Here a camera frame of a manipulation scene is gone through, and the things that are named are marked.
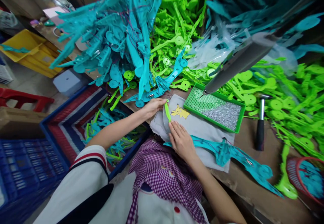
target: wooden table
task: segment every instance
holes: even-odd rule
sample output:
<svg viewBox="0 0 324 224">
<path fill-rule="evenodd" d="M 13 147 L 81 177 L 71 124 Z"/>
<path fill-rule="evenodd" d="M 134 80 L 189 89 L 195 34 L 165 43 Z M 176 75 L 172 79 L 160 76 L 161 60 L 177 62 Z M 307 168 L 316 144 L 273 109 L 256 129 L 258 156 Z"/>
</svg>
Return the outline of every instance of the wooden table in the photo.
<svg viewBox="0 0 324 224">
<path fill-rule="evenodd" d="M 59 43 L 57 37 L 52 33 L 53 28 L 39 27 L 38 32 L 45 38 L 57 46 L 60 50 L 64 49 L 66 42 Z M 76 55 L 80 54 L 78 49 L 74 49 L 73 53 L 69 56 L 71 59 L 75 59 Z M 98 78 L 100 75 L 98 72 L 87 73 L 92 79 Z M 108 87 L 108 91 L 112 94 L 115 89 Z M 127 100 L 129 97 L 138 93 L 137 89 L 129 90 L 121 98 L 121 102 Z M 186 99 L 189 92 L 180 91 L 178 89 L 171 89 L 169 94 L 177 94 Z M 135 106 L 135 102 L 125 104 L 132 111 L 137 111 L 139 108 Z M 281 163 L 281 151 L 283 144 L 277 140 L 269 123 L 265 125 L 265 150 L 258 152 L 253 148 L 253 142 L 256 134 L 256 120 L 244 118 L 240 132 L 235 136 L 235 146 L 242 149 L 253 159 L 261 164 L 266 164 L 271 167 L 273 171 L 273 177 L 269 180 L 271 184 L 278 182 L 280 178 L 280 163 Z M 300 157 L 300 155 L 291 148 L 289 157 Z M 243 169 L 243 166 L 235 161 L 231 161 L 229 173 L 221 172 L 218 170 L 210 169 L 211 173 L 238 194 L 243 200 L 254 207 L 268 218 L 273 223 L 313 223 L 313 217 L 306 210 L 304 205 L 299 200 L 291 200 L 289 198 L 282 199 L 270 191 L 266 190 L 262 186 L 256 183 L 256 181 Z"/>
</svg>

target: grey cloth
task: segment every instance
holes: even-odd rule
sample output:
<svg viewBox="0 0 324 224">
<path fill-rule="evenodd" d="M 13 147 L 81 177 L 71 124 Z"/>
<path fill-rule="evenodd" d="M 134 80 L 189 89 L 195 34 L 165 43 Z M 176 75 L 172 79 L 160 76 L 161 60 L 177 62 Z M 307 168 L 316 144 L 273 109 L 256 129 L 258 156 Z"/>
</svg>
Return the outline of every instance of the grey cloth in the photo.
<svg viewBox="0 0 324 224">
<path fill-rule="evenodd" d="M 11 36 L 15 36 L 24 30 L 24 26 L 17 20 L 14 14 L 2 11 L 0 12 L 0 30 Z"/>
<path fill-rule="evenodd" d="M 183 125 L 191 135 L 215 142 L 222 142 L 222 138 L 226 137 L 229 142 L 234 144 L 234 133 L 226 132 L 190 111 L 184 110 L 184 103 L 185 100 L 182 97 L 176 94 L 172 96 L 169 102 L 169 111 L 173 121 L 177 121 L 179 124 Z M 159 111 L 155 115 L 154 119 L 151 121 L 150 127 L 152 131 L 159 135 L 165 142 L 170 142 L 167 133 L 169 129 L 164 127 L 162 111 Z M 216 164 L 215 156 L 210 151 L 201 147 L 196 147 L 196 152 L 206 167 L 228 173 L 230 161 L 228 161 L 224 167 L 221 167 Z"/>
</svg>

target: gingham cloth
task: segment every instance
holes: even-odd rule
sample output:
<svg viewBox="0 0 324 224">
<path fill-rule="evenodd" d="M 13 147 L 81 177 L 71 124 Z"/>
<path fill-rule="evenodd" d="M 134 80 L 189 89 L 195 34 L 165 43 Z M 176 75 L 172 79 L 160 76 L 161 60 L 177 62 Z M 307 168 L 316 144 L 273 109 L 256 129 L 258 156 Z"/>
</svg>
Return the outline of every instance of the gingham cloth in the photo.
<svg viewBox="0 0 324 224">
<path fill-rule="evenodd" d="M 147 183 L 154 193 L 164 200 L 180 203 L 198 223 L 205 223 L 200 201 L 202 187 L 191 169 L 170 147 L 148 139 L 138 150 L 129 173 L 136 172 L 127 224 L 137 223 L 138 191 Z"/>
</svg>

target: woman's right hand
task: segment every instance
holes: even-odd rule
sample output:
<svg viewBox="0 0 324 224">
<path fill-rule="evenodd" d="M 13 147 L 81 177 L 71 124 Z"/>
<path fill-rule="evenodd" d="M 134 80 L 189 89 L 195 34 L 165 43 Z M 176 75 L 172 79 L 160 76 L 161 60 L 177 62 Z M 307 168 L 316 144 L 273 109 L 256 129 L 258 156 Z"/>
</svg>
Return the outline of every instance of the woman's right hand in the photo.
<svg viewBox="0 0 324 224">
<path fill-rule="evenodd" d="M 198 155 L 193 145 L 193 141 L 186 129 L 176 121 L 169 123 L 171 133 L 169 134 L 170 141 L 175 152 L 187 164 L 197 159 Z"/>
</svg>

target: hammer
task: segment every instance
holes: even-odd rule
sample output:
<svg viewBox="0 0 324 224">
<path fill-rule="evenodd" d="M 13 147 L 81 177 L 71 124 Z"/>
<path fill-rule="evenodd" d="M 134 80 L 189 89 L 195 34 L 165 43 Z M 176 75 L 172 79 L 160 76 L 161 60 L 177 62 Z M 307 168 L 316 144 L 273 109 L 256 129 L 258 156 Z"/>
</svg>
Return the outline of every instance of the hammer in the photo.
<svg viewBox="0 0 324 224">
<path fill-rule="evenodd" d="M 272 99 L 272 96 L 267 94 L 262 94 L 260 92 L 255 94 L 256 97 L 260 98 L 260 109 L 259 109 L 259 119 L 258 119 L 258 127 L 256 132 L 255 139 L 255 149 L 257 151 L 263 151 L 264 146 L 264 102 L 266 99 Z"/>
</svg>

